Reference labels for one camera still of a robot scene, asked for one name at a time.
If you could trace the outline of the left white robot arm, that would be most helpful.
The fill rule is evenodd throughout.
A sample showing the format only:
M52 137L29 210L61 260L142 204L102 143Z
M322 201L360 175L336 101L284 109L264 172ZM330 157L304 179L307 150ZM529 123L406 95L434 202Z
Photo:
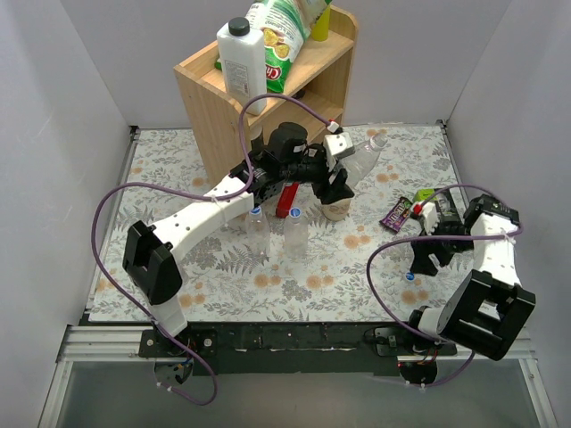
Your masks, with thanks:
M190 344L178 300L183 283L178 262L202 239L280 194L286 184L311 185L325 204L353 197L340 161L354 152L351 138L342 130L327 135L321 144L310 144L304 127L283 122L267 144L256 144L203 200L150 226L137 221L128 229L122 266L163 328L159 345L168 355L181 356Z

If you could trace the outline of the clear plastic bottle front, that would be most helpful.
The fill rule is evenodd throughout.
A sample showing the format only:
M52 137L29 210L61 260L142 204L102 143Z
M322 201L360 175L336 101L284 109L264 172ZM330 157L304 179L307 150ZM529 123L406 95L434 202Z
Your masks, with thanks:
M305 258L309 241L309 226L308 219L303 212L299 218L290 218L289 215L286 217L284 239L285 252L290 259L300 261Z

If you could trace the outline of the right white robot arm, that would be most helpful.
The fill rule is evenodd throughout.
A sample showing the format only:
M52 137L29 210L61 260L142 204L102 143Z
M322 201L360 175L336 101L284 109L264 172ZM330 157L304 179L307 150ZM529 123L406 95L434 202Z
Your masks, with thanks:
M536 299L523 289L515 268L515 239L521 223L516 210L484 194L460 215L447 193L415 202L411 216L422 226L411 247L414 274L436 276L457 253L473 252L473 265L441 308L412 312L405 347L424 354L436 340L454 342L498 361L506 355Z

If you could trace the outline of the clear plastic bottle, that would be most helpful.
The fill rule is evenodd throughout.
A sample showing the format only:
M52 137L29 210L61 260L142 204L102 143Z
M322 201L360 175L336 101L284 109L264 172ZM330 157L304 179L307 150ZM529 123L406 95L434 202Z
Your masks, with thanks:
M368 140L359 143L354 154L343 160L343 167L347 171L346 184L354 190L357 184L366 177L376 166L381 151L387 143L387 137L378 133Z
M258 215L253 215L250 211L245 219L249 247L256 256L267 258L271 244L269 222L263 211Z
M290 259L300 261L305 258L309 241L309 226L308 219L303 212L299 218L290 218L289 215L286 217L284 239L285 252Z

